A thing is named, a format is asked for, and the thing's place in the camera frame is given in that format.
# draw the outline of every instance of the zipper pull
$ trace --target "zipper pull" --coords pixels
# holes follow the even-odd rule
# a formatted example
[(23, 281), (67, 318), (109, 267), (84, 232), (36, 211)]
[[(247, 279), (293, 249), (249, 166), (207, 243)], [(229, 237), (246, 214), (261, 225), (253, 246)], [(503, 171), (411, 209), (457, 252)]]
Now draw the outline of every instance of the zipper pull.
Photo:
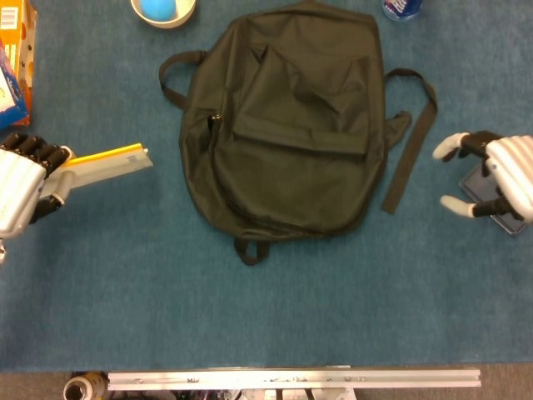
[(215, 126), (215, 123), (219, 123), (221, 120), (222, 120), (222, 115), (220, 114), (210, 115), (207, 118), (207, 126), (209, 127), (209, 131), (211, 133), (213, 133), (213, 127)]

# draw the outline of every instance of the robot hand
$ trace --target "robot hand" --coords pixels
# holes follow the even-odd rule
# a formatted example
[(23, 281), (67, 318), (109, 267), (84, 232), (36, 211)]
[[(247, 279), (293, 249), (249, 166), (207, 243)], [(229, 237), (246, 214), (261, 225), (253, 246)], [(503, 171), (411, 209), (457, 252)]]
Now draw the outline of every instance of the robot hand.
[(64, 174), (56, 191), (39, 198), (45, 180), (73, 154), (38, 136), (13, 133), (0, 144), (0, 263), (4, 238), (21, 234), (29, 223), (59, 209), (70, 192), (73, 176)]
[(433, 152), (433, 158), (450, 161), (456, 153), (464, 158), (472, 153), (483, 158), (483, 176), (493, 174), (499, 198), (489, 202), (466, 203), (452, 196), (441, 204), (452, 212), (469, 217), (512, 213), (525, 223), (533, 222), (533, 138), (502, 137), (492, 132), (456, 133), (447, 137)]

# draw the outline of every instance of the white bowl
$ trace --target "white bowl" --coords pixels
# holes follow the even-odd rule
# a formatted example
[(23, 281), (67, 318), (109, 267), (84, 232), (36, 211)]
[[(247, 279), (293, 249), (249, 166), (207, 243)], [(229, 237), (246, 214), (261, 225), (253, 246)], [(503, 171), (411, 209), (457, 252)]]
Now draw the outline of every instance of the white bowl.
[(153, 19), (148, 19), (144, 15), (142, 15), (141, 0), (131, 1), (135, 13), (137, 13), (137, 15), (141, 19), (143, 19), (150, 25), (153, 25), (154, 27), (162, 29), (172, 29), (186, 23), (194, 12), (194, 7), (197, 5), (196, 0), (176, 0), (176, 17), (174, 19), (171, 19), (170, 21), (160, 22), (154, 21)]

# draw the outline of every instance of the orange box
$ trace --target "orange box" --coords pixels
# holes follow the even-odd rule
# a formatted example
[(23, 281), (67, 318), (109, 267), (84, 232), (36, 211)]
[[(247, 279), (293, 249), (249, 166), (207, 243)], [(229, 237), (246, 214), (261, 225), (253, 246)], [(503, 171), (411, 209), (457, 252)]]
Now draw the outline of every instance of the orange box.
[[(0, 39), (11, 63), (28, 112), (32, 111), (33, 53), (37, 11), (29, 0), (0, 0)], [(14, 125), (29, 125), (30, 116)]]

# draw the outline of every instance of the black backpack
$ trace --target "black backpack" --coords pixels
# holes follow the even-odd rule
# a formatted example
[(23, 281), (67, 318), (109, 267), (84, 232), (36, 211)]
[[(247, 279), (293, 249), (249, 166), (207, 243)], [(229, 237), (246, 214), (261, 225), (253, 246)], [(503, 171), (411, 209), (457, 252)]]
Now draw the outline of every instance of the black backpack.
[[(165, 83), (197, 63), (188, 96)], [(270, 244), (325, 238), (361, 222), (388, 150), (411, 123), (385, 116), (385, 81), (415, 76), (429, 96), (383, 203), (393, 213), (435, 120), (433, 88), (414, 71), (383, 73), (370, 15), (301, 2), (233, 21), (210, 52), (167, 59), (159, 78), (183, 109), (180, 149), (198, 211), (235, 238), (247, 265)], [(249, 255), (250, 241), (257, 253)]]

